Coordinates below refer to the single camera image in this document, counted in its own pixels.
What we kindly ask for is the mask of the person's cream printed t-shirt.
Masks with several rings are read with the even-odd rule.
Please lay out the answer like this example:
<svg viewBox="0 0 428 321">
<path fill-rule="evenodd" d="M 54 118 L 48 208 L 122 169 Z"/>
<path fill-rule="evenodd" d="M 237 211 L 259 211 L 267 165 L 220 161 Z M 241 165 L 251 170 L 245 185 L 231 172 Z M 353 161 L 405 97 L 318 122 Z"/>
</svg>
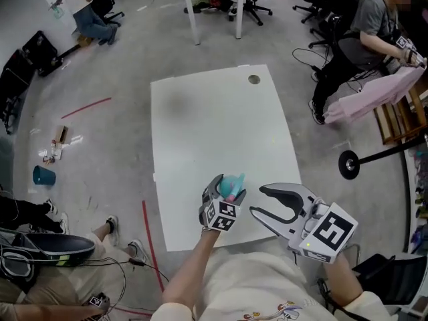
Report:
<svg viewBox="0 0 428 321">
<path fill-rule="evenodd" d="M 150 321 L 356 321 L 327 311 L 308 293 L 300 269 L 286 257 L 216 253 L 197 303 L 161 305 Z"/>
</svg>

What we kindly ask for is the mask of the blue bucket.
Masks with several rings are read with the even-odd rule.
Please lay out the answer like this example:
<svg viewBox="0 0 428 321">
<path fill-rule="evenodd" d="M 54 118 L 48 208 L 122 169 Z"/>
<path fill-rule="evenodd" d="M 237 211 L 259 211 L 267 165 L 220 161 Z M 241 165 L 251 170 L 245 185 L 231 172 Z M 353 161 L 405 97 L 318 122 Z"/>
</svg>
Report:
<svg viewBox="0 0 428 321">
<path fill-rule="evenodd" d="M 33 168 L 32 179 L 35 185 L 53 186 L 56 183 L 56 174 L 37 165 Z"/>
</svg>

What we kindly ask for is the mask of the person's right forearm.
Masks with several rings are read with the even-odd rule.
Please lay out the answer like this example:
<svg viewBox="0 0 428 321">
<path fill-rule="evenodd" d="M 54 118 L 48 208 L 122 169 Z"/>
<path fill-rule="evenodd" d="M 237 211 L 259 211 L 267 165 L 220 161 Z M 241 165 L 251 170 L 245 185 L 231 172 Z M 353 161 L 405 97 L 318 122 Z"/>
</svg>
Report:
<svg viewBox="0 0 428 321">
<path fill-rule="evenodd" d="M 363 294 L 363 289 L 343 253 L 334 263 L 325 263 L 324 269 L 328 279 L 330 295 L 342 308 L 352 311 L 355 301 Z"/>
</svg>

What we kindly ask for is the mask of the black pole stand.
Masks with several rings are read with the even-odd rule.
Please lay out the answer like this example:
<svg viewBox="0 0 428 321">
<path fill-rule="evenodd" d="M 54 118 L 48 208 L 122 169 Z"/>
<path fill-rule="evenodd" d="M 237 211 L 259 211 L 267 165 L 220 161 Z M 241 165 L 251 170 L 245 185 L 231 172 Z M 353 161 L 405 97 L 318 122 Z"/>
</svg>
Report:
<svg viewBox="0 0 428 321">
<path fill-rule="evenodd" d="M 423 143 L 428 144 L 428 130 L 423 131 L 416 138 L 409 140 L 403 144 L 396 145 L 392 148 L 372 154 L 370 156 L 366 156 L 364 158 L 359 158 L 357 154 L 352 150 L 346 150 L 342 152 L 339 156 L 338 169 L 343 178 L 345 178 L 346 180 L 353 180 L 358 176 L 360 172 L 360 167 L 363 164 L 370 163 L 372 161 L 377 161 L 393 154 L 409 150 L 410 148 Z"/>
</svg>

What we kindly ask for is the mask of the wooden crate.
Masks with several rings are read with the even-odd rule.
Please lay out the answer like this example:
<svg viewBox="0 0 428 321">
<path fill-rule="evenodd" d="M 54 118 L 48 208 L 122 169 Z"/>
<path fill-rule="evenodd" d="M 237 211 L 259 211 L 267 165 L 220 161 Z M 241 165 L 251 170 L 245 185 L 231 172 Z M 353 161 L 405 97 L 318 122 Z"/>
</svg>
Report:
<svg viewBox="0 0 428 321">
<path fill-rule="evenodd" d="M 383 145 L 411 140 L 428 129 L 428 90 L 413 87 L 396 104 L 376 107 L 374 115 Z"/>
</svg>

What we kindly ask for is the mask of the small cardboard box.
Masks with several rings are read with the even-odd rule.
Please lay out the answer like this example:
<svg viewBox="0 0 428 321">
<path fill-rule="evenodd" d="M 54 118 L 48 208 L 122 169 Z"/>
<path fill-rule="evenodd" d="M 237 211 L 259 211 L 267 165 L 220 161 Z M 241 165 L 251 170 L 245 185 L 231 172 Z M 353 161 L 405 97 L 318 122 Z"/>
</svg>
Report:
<svg viewBox="0 0 428 321">
<path fill-rule="evenodd" d="M 56 130 L 56 136 L 54 138 L 56 144 L 64 144 L 68 135 L 69 128 L 64 125 L 59 125 Z"/>
</svg>

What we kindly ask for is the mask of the black equipment case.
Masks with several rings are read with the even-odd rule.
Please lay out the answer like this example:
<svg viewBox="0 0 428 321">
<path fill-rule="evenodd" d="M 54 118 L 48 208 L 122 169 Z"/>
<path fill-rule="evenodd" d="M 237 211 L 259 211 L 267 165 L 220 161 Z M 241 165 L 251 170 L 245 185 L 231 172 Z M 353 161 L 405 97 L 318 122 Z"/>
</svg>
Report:
<svg viewBox="0 0 428 321">
<path fill-rule="evenodd" d="M 37 31 L 22 47 L 26 58 L 40 77 L 46 77 L 63 64 L 58 50 L 51 44 L 43 31 Z"/>
</svg>

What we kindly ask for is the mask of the black equipment cart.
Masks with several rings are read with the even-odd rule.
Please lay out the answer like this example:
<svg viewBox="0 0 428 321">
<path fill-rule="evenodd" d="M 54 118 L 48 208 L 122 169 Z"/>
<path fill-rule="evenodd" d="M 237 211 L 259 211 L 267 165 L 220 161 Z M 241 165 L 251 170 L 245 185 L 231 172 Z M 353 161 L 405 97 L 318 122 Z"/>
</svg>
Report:
<svg viewBox="0 0 428 321">
<path fill-rule="evenodd" d="M 20 96 L 24 93 L 33 78 L 35 68 L 30 64 L 22 50 L 17 49 L 4 65 L 0 73 L 0 121 L 8 135 L 17 118 L 17 107 Z"/>
</svg>

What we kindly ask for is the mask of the white shelf with items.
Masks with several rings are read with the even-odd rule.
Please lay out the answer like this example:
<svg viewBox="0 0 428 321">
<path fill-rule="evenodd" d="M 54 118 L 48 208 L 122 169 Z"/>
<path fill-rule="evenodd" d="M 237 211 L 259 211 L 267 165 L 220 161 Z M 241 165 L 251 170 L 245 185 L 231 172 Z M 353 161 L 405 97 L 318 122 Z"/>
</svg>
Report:
<svg viewBox="0 0 428 321">
<path fill-rule="evenodd" d="M 404 152 L 409 182 L 409 236 L 405 245 L 407 253 L 417 253 L 424 237 L 423 228 L 428 224 L 428 148 L 425 144 Z"/>
</svg>

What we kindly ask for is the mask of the pink cloth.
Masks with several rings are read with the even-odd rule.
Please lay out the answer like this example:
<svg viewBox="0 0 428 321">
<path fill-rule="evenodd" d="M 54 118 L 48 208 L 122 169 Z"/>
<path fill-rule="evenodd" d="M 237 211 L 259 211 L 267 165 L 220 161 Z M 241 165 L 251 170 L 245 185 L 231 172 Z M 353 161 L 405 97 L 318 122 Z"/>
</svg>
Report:
<svg viewBox="0 0 428 321">
<path fill-rule="evenodd" d="M 401 67 L 395 74 L 367 82 L 359 93 L 345 96 L 329 105 L 323 115 L 325 123 L 339 120 L 351 122 L 383 104 L 396 104 L 424 72 L 422 67 Z"/>
</svg>

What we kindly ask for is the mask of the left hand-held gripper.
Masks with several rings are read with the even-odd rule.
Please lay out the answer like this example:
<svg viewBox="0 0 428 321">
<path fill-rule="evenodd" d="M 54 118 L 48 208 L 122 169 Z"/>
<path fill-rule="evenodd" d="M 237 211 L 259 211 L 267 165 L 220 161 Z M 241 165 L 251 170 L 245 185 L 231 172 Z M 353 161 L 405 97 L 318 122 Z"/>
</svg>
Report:
<svg viewBox="0 0 428 321">
<path fill-rule="evenodd" d="M 240 214 L 243 200 L 247 194 L 242 189 L 232 202 L 221 196 L 218 186 L 224 174 L 217 175 L 207 185 L 202 194 L 202 205 L 199 207 L 199 223 L 204 229 L 229 231 Z"/>
</svg>

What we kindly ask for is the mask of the black folding chair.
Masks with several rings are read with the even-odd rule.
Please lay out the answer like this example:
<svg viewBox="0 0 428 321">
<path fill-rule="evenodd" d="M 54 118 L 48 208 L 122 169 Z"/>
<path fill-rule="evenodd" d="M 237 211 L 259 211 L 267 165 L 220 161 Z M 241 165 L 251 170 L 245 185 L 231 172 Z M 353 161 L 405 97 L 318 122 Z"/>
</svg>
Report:
<svg viewBox="0 0 428 321">
<path fill-rule="evenodd" d="M 377 295 L 384 305 L 406 306 L 417 295 L 428 266 L 428 257 L 386 258 L 376 253 L 353 267 L 364 291 Z"/>
</svg>

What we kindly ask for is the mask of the person's left forearm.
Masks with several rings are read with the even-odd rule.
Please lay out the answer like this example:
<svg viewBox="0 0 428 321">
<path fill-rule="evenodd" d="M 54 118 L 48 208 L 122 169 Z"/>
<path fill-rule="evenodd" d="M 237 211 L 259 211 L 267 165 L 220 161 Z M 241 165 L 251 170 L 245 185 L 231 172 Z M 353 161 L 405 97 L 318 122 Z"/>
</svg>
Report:
<svg viewBox="0 0 428 321">
<path fill-rule="evenodd" d="M 206 230 L 184 261 L 178 272 L 170 280 L 163 292 L 163 304 L 177 303 L 192 309 L 195 305 L 211 252 L 220 235 L 219 231 Z"/>
</svg>

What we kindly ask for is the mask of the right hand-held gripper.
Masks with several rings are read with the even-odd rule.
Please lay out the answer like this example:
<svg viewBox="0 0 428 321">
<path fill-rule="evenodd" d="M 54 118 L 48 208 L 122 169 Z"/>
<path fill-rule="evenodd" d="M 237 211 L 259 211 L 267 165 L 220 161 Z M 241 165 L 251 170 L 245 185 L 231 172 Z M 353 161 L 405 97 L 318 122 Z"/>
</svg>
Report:
<svg viewBox="0 0 428 321">
<path fill-rule="evenodd" d="M 284 206 L 251 206 L 249 212 L 302 257 L 334 263 L 358 227 L 358 221 L 342 207 L 327 205 L 301 184 L 270 183 L 259 191 Z"/>
</svg>

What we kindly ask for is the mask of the teal spray head pink collar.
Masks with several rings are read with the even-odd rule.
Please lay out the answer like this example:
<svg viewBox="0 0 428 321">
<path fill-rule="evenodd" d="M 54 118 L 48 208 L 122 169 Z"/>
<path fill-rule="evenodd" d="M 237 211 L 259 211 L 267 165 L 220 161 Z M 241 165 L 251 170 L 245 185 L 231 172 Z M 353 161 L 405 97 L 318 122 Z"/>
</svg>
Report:
<svg viewBox="0 0 428 321">
<path fill-rule="evenodd" d="M 235 177 L 234 179 L 230 180 L 230 192 L 226 198 L 228 202 L 234 202 L 240 192 L 242 192 L 244 180 L 244 173 L 241 173 L 238 177 Z"/>
</svg>

